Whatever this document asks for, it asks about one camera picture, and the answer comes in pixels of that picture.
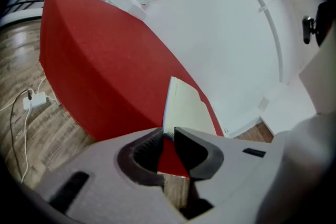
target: open book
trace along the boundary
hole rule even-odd
[[[163,116],[163,133],[174,140],[174,128],[186,127],[216,135],[208,109],[195,88],[171,77]]]

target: white power strip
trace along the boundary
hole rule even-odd
[[[25,110],[29,110],[29,106],[31,108],[35,108],[39,105],[43,105],[47,102],[47,96],[45,92],[36,93],[31,96],[31,100],[28,97],[23,98],[23,108]]]

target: red surface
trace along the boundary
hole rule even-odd
[[[108,3],[46,0],[39,61],[57,98],[98,141],[162,126],[171,76],[199,92],[223,135],[208,99],[164,43]],[[164,146],[160,171],[186,175],[173,143]]]

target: gray curved strip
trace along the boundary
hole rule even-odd
[[[264,2],[264,0],[257,0],[261,7],[266,6],[266,3]],[[284,75],[284,63],[282,61],[282,52],[281,52],[281,46],[280,46],[280,40],[279,40],[279,36],[278,36],[278,32],[277,32],[277,28],[275,27],[275,24],[273,22],[271,13],[269,12],[268,9],[264,10],[264,13],[266,15],[266,18],[268,20],[269,26],[271,28],[273,37],[274,37],[274,42],[275,42],[275,46],[276,46],[276,50],[277,50],[277,54],[278,54],[278,63],[279,63],[279,81],[283,82],[283,75]]]

